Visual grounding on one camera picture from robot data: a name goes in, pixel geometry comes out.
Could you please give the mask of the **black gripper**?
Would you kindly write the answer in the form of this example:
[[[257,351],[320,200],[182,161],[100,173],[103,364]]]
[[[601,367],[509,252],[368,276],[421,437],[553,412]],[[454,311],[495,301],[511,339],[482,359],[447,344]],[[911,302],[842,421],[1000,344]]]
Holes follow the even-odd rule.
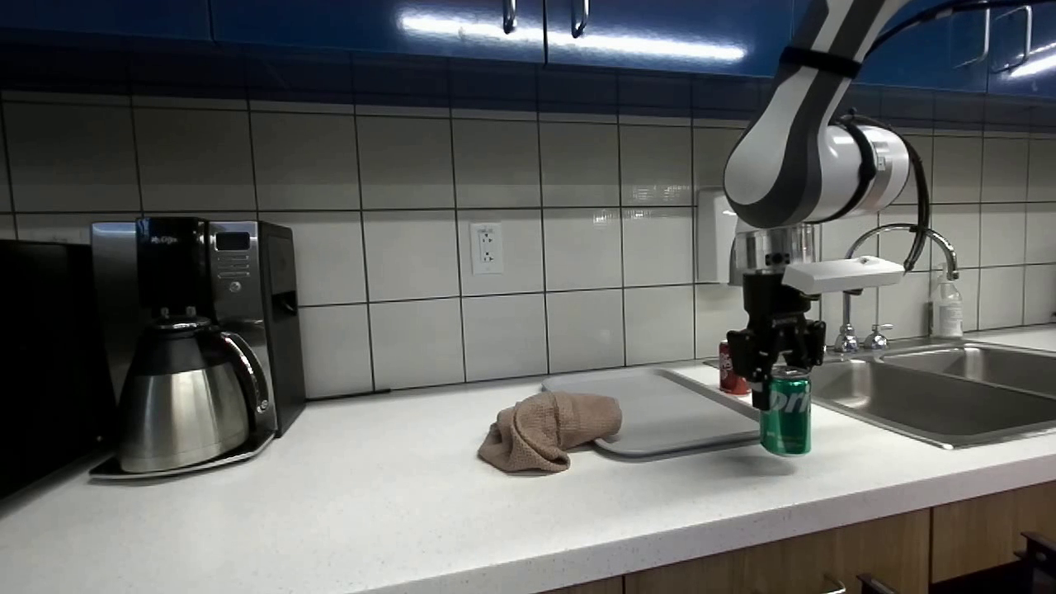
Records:
[[[812,370],[820,364],[825,323],[807,320],[807,298],[785,288],[775,270],[754,270],[742,276],[742,305],[750,323],[728,328],[731,370],[751,378],[751,404],[771,410],[771,370],[785,364],[792,370]]]

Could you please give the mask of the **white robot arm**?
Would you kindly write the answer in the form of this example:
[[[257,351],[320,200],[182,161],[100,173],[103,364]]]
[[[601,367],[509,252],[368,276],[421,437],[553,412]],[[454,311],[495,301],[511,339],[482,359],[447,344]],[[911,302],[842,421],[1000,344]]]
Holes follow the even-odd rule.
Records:
[[[731,370],[750,378],[751,404],[771,404],[775,367],[820,364],[825,325],[807,301],[880,288],[904,274],[885,256],[799,260],[794,234],[849,214],[889,208],[913,178],[911,146],[867,122],[838,122],[834,108],[885,23],[907,0],[812,0],[766,108],[725,161],[725,199],[739,221],[770,234],[758,270],[742,276],[750,323],[728,332]]]

